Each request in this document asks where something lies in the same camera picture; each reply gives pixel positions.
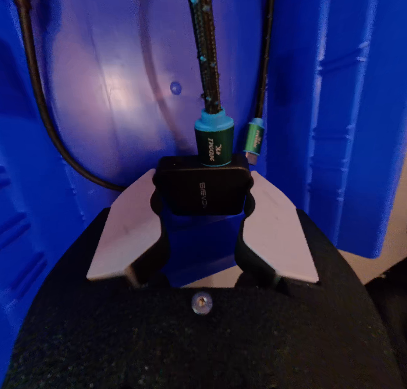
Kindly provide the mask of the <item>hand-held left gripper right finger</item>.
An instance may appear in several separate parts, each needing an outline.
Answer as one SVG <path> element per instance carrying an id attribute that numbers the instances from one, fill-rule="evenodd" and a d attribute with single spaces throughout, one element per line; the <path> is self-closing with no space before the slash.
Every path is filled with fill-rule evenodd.
<path id="1" fill-rule="evenodd" d="M 273 288 L 281 279 L 317 284 L 319 276 L 296 206 L 257 171 L 235 247 L 242 270 L 235 287 Z"/>

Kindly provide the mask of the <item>grey desk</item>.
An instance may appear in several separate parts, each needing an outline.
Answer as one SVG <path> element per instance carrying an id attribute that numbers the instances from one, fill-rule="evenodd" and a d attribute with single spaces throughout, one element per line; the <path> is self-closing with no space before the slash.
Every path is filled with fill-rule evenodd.
<path id="1" fill-rule="evenodd" d="M 407 177 L 406 167 L 400 176 L 396 196 L 390 219 L 387 226 L 385 240 L 381 255 L 376 259 L 367 259 L 361 256 L 340 250 L 347 263 L 352 267 L 362 284 L 378 277 L 384 271 L 406 258 L 407 255 Z M 186 287 L 216 287 L 231 288 L 235 285 L 242 271 L 234 266 L 194 281 Z"/>

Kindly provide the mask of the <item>blue plastic bin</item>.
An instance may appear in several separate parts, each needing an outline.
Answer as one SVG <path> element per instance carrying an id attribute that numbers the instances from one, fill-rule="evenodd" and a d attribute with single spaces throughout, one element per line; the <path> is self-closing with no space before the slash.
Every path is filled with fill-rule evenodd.
<path id="1" fill-rule="evenodd" d="M 127 186 L 195 154 L 204 107 L 188 0 L 30 0 L 50 117 L 71 156 Z M 406 146 L 406 0 L 275 0 L 256 170 L 342 251 L 382 253 Z M 1 334 L 118 192 L 60 155 L 18 11 L 1 0 Z"/>

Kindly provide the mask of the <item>black square adapter hub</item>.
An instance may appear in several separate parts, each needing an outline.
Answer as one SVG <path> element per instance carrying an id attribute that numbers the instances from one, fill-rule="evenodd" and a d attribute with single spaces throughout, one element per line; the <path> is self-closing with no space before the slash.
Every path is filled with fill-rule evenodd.
<path id="1" fill-rule="evenodd" d="M 222 167 L 201 165 L 197 156 L 163 157 L 153 183 L 175 215 L 229 216 L 242 212 L 253 180 L 247 158 L 233 154 Z"/>

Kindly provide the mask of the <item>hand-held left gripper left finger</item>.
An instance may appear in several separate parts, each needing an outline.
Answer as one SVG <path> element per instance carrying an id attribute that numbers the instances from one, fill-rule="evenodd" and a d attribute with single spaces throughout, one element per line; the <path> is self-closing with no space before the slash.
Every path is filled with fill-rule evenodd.
<path id="1" fill-rule="evenodd" d="M 160 217 L 162 199 L 147 171 L 112 203 L 86 278 L 124 278 L 133 288 L 170 288 L 162 272 L 170 242 Z"/>

